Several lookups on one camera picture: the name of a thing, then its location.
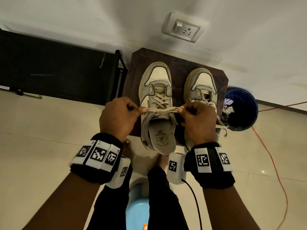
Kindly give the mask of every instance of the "bare foot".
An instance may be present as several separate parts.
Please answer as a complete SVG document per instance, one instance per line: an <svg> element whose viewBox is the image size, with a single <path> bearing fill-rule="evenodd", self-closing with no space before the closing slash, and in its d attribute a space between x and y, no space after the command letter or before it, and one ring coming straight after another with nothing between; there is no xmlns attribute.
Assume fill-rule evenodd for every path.
<svg viewBox="0 0 307 230"><path fill-rule="evenodd" d="M168 163L169 163L169 156L160 154L158 157L157 166L160 166L163 170L165 170Z"/></svg>
<svg viewBox="0 0 307 230"><path fill-rule="evenodd" d="M122 144L122 155L124 157L127 157L127 158L130 158L131 159L131 156L132 156L132 152L131 152L131 142L130 140L125 140Z"/></svg>

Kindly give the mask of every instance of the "shoe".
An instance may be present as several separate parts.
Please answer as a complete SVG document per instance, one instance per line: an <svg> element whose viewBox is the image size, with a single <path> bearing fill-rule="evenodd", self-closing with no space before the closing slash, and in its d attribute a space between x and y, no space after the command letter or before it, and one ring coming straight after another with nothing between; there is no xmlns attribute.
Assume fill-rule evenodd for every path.
<svg viewBox="0 0 307 230"><path fill-rule="evenodd" d="M190 102L202 102L215 108L217 103L217 90L214 83L212 74L208 69L198 68L194 69L187 77L184 87L183 98L185 103ZM227 136L227 127L220 121L217 116L216 119L217 133L221 129L226 131L225 137ZM185 142L187 149L190 151L194 146L194 143L189 139L185 133Z"/></svg>
<svg viewBox="0 0 307 230"><path fill-rule="evenodd" d="M148 108L141 116L141 140L148 150L169 155L176 149L176 122L173 112L172 79L163 62L152 63L144 72L139 87L140 104Z"/></svg>

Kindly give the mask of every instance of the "black cable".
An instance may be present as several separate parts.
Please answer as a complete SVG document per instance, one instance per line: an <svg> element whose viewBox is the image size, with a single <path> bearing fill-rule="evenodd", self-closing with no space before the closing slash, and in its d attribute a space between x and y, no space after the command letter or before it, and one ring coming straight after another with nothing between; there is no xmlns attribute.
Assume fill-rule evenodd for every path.
<svg viewBox="0 0 307 230"><path fill-rule="evenodd" d="M185 180L181 179L181 181L183 181L185 184L188 185L188 187L190 187L190 189L191 189L191 191L192 191L192 193L193 193L193 195L194 195L194 199L195 199L196 206L197 206L197 211L198 211L199 224L200 224L200 226L201 226L201 230L203 230L203 227L202 227L202 225L201 225L201 213L199 212L199 207L198 207L198 203L197 203L197 199L196 199L196 196L195 196L195 194L194 194L194 191L192 190L192 187L191 187Z"/></svg>

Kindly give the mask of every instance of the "brown leather ottoman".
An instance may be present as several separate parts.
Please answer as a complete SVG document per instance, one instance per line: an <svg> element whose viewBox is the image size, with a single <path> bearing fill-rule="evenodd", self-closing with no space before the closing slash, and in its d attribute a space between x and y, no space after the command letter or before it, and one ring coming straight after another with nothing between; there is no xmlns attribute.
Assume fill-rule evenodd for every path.
<svg viewBox="0 0 307 230"><path fill-rule="evenodd" d="M173 85L173 106L181 106L184 104L183 100L183 88L185 85L185 80L189 73L196 68L206 68L208 69L214 78L215 85L217 88L218 100L217 100L217 114L221 117L222 109L224 105L224 99L226 95L228 78L226 77L223 70L215 69L209 66L197 64L187 60L183 60L177 57L152 51L146 48L141 48L132 54L130 61L130 68L125 80L124 89L122 96L127 96L135 102L135 104L140 105L140 100L138 97L138 87L140 85L141 78L147 67L156 61L161 61L167 64L172 76ZM184 131L185 128L180 125L183 122L182 117L179 114L175 114L177 122L179 125L175 130L175 138L177 145L185 146ZM133 136L141 136L141 118L139 118L130 133Z"/></svg>

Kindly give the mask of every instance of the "shoe insole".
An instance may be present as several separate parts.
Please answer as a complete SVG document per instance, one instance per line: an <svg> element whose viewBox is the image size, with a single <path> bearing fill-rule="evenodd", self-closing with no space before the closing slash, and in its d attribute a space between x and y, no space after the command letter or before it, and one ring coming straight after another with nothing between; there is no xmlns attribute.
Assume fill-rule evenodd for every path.
<svg viewBox="0 0 307 230"><path fill-rule="evenodd" d="M176 140L170 120L154 119L148 127L151 143L162 155L169 155L176 149Z"/></svg>

